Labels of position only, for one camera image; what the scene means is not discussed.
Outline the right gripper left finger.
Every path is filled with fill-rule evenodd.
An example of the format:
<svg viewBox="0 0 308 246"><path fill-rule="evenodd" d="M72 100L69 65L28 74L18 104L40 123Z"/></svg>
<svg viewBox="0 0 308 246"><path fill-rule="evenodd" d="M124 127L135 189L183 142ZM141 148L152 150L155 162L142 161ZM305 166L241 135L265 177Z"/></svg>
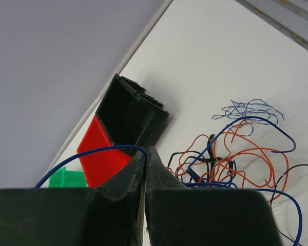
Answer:
<svg viewBox="0 0 308 246"><path fill-rule="evenodd" d="M142 245L146 154L137 151L130 162L97 188L100 245Z"/></svg>

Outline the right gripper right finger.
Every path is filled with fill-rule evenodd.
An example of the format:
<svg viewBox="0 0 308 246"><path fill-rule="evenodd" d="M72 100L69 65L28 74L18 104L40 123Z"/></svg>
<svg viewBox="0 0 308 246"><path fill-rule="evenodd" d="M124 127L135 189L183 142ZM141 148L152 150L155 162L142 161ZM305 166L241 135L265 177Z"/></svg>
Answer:
<svg viewBox="0 0 308 246"><path fill-rule="evenodd" d="M163 164L158 151L150 147L146 157L145 214L151 245L189 245L183 216L185 185Z"/></svg>

